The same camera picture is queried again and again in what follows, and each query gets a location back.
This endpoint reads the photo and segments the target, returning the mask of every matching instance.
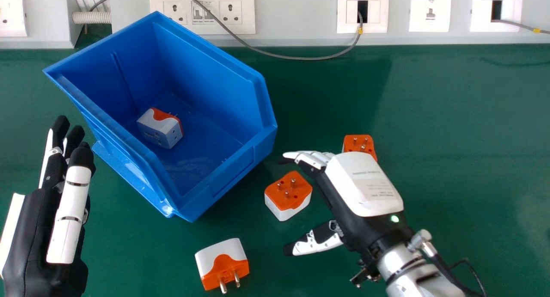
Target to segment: blue plastic bin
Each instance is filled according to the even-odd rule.
[[[194,221],[273,149],[263,76],[161,13],[44,72],[84,115],[94,152],[166,217]],[[139,133],[150,107],[181,120],[171,150]]]

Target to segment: robotic hand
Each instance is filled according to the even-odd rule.
[[[88,267],[80,259],[90,211],[94,155],[84,130],[60,116],[49,129],[38,189],[14,194],[0,242],[6,297],[80,297]]]
[[[370,154],[287,152],[281,163],[287,162],[295,162],[315,179],[334,219],[285,245],[285,255],[312,254],[343,244],[360,254],[361,271],[350,279],[358,288],[363,281],[384,278],[391,297],[486,296],[483,286],[482,295],[454,277],[428,231],[415,234],[407,225],[401,196]]]

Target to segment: black rectangular opening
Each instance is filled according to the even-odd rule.
[[[493,7],[491,8],[491,21],[500,20],[502,13],[502,0],[493,0]]]
[[[363,18],[363,23],[367,23],[367,16],[369,12],[369,1],[368,0],[358,0],[357,1],[357,11],[361,14]],[[360,23],[359,15],[357,15],[357,23]]]

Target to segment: green table surface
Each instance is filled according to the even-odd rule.
[[[79,46],[101,36],[83,36]],[[283,256],[283,244],[331,218],[317,189],[285,222],[263,201],[265,187],[296,168],[275,163],[281,152],[338,152],[355,133],[373,136],[410,225],[432,232],[448,263],[467,256],[490,296],[550,296],[550,46],[362,46],[309,63],[226,50],[266,78],[279,125],[273,154],[192,224],[163,217],[97,158],[85,296],[220,296],[204,292],[194,254],[234,237],[251,273],[239,290],[228,285],[229,296],[384,296],[384,283],[349,283],[358,256],[344,247]],[[13,192],[37,186],[55,117],[88,130],[41,71],[73,52],[0,51],[2,219]],[[466,268],[456,273],[477,289]]]

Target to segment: metal prong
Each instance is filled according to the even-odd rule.
[[[222,279],[220,279],[220,289],[222,290],[222,294],[227,294],[227,287],[226,284],[223,282]]]
[[[240,287],[239,275],[237,274],[236,271],[234,271],[233,274],[235,275],[235,284],[237,285],[237,288],[239,288]]]

